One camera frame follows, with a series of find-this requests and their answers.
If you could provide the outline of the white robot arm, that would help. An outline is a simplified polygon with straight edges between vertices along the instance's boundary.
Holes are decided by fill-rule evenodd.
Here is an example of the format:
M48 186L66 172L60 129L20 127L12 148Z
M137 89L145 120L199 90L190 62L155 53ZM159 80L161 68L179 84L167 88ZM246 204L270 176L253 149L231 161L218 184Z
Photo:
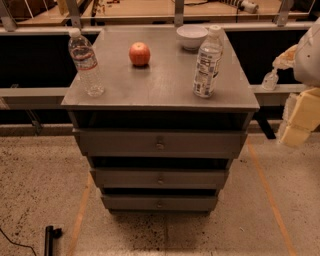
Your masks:
M306 86L285 103L279 142L289 147L302 145L320 125L320 18L299 42L273 62L278 69L293 69L294 79Z

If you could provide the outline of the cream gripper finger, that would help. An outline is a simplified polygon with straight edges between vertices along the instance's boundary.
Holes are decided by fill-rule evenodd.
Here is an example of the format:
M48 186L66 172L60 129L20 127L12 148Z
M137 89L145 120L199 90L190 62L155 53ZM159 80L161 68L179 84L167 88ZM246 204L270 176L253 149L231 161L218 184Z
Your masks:
M275 58L272 66L276 69L286 70L293 67L297 45L293 45Z

